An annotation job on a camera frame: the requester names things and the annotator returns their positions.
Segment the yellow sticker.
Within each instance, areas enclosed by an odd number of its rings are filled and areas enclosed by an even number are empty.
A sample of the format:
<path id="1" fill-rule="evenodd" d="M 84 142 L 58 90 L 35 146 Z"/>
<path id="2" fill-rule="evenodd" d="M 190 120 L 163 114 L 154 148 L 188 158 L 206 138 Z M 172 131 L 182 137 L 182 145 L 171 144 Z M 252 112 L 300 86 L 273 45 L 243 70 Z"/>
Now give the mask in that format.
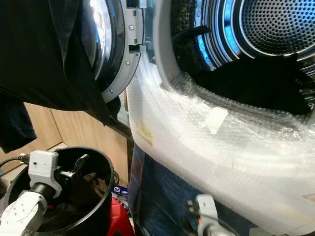
<path id="1" fill-rule="evenodd" d="M 135 122 L 136 131 L 140 135 L 141 138 L 145 140 L 150 146 L 153 145 L 153 133 L 151 129 L 143 122 L 137 121 Z"/>

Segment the perforated steel washer drum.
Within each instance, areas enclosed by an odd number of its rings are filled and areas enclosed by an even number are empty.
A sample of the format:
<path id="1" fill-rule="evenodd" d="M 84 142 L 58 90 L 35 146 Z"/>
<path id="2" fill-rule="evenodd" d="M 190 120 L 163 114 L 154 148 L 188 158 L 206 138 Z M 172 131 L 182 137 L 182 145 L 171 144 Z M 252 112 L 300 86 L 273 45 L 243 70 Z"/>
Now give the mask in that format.
<path id="1" fill-rule="evenodd" d="M 195 0 L 192 23 L 203 65 L 213 70 L 245 57 L 296 56 L 315 77 L 315 0 Z"/>

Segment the round washer door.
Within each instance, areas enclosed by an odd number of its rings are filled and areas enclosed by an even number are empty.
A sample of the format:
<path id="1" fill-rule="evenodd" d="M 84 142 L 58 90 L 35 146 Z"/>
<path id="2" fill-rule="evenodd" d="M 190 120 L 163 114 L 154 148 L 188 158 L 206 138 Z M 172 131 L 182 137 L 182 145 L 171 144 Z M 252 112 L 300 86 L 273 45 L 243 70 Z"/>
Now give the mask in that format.
<path id="1" fill-rule="evenodd" d="M 96 79 L 105 103 L 126 89 L 145 45 L 148 0 L 90 0 L 96 33 Z"/>

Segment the white tape patch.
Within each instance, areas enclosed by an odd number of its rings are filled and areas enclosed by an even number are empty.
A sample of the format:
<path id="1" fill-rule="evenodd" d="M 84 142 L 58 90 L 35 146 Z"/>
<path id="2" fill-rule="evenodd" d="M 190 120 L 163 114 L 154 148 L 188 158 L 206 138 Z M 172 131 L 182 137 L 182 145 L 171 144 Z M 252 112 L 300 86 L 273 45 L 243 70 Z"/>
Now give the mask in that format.
<path id="1" fill-rule="evenodd" d="M 229 110 L 220 106 L 213 107 L 209 111 L 204 123 L 211 134 L 218 132 L 228 114 Z"/>

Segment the dark brown clothes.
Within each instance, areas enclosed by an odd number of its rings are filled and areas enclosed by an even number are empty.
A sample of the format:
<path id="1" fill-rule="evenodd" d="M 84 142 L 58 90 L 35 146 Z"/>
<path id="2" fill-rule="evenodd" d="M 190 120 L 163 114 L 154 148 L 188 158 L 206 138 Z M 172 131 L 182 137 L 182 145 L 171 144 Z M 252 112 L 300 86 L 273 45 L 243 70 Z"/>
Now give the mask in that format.
<path id="1" fill-rule="evenodd" d="M 76 177 L 72 186 L 63 188 L 61 195 L 49 203 L 39 232 L 51 236 L 89 236 L 108 230 L 107 182 L 95 173 Z"/>

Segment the black round bucket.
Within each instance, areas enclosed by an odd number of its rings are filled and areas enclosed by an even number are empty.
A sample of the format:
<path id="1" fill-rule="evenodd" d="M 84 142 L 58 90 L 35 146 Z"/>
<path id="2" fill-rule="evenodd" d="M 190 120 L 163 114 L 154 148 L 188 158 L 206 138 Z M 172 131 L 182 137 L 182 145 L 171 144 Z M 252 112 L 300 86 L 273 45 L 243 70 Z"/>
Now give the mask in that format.
<path id="1" fill-rule="evenodd" d="M 10 185 L 0 236 L 106 236 L 112 161 L 92 147 L 37 150 Z"/>

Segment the red plastic stool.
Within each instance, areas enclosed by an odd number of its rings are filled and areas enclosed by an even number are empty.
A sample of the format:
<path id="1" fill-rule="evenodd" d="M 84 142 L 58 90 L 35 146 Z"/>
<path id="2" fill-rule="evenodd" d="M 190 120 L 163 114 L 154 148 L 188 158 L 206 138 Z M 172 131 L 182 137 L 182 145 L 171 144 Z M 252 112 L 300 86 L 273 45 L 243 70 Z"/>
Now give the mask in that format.
<path id="1" fill-rule="evenodd" d="M 106 236 L 135 236 L 131 221 L 122 203 L 112 198 L 110 207 L 110 228 Z"/>

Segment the black hanging garment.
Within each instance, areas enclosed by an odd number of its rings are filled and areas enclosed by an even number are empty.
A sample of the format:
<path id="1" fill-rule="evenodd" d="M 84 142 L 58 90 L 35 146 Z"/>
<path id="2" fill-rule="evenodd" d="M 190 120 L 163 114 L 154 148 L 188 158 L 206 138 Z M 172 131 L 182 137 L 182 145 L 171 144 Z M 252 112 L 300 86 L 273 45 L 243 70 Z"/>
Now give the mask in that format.
<path id="1" fill-rule="evenodd" d="M 86 112 L 117 123 L 96 76 L 90 0 L 1 0 L 0 96 L 4 101 Z"/>

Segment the black clothes in drum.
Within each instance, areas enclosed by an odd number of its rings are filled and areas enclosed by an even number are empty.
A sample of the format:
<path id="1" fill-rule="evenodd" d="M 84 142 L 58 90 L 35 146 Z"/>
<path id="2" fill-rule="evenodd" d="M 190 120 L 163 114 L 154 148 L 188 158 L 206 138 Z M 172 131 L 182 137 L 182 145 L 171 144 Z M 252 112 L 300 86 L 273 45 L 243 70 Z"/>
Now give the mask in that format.
<path id="1" fill-rule="evenodd" d="M 215 70 L 201 70 L 191 77 L 199 86 L 239 103 L 292 115 L 311 111 L 301 94 L 302 85 L 310 78 L 295 54 L 245 57 Z"/>

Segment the leopard print cloth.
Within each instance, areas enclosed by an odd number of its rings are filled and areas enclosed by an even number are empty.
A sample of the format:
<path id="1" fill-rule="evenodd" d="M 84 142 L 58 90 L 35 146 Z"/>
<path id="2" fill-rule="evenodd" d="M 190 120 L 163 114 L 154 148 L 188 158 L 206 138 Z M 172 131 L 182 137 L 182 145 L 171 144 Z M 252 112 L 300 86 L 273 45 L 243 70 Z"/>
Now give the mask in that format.
<path id="1" fill-rule="evenodd" d="M 170 9 L 172 35 L 194 27 L 195 4 L 196 0 L 172 0 Z M 200 65 L 197 44 L 192 39 L 173 41 L 173 50 L 182 71 L 190 74 L 203 69 L 203 66 Z"/>

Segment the wooden cabinet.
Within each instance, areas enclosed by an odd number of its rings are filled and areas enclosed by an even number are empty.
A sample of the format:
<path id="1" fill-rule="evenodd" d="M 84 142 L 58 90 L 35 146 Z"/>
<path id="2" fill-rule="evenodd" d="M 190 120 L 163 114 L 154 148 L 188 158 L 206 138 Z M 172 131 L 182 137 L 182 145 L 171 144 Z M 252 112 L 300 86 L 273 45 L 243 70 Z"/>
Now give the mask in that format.
<path id="1" fill-rule="evenodd" d="M 16 157 L 33 150 L 49 150 L 64 143 L 67 146 L 86 146 L 103 151 L 112 160 L 122 179 L 128 176 L 127 139 L 104 126 L 85 112 L 63 112 L 25 104 L 37 138 L 18 150 L 0 153 L 0 160 Z"/>

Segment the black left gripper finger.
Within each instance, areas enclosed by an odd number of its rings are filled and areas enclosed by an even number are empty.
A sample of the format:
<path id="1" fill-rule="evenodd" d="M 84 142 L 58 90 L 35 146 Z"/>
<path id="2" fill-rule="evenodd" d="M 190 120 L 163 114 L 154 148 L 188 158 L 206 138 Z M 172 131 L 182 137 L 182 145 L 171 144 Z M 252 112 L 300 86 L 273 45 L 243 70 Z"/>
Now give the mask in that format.
<path id="1" fill-rule="evenodd" d="M 83 168 L 89 157 L 88 154 L 84 154 L 76 160 L 72 169 L 72 177 L 79 177 L 82 175 Z"/>

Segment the bubble-wrapped washing machine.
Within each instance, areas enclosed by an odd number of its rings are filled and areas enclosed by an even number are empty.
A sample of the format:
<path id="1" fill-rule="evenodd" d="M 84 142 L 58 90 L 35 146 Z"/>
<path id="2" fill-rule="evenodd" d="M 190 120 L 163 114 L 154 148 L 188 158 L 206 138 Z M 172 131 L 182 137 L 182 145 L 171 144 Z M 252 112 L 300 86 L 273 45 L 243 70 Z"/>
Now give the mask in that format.
<path id="1" fill-rule="evenodd" d="M 146 51 L 128 85 L 135 142 L 130 209 L 140 233 L 185 236 L 198 216 L 188 202 L 211 195 L 219 222 L 239 236 L 315 236 L 315 77 L 301 87 L 311 111 L 292 115 L 219 96 L 180 69 L 171 34 L 172 0 L 148 0 Z M 204 121 L 216 106 L 229 114 L 216 134 Z M 143 121 L 150 146 L 136 131 Z"/>

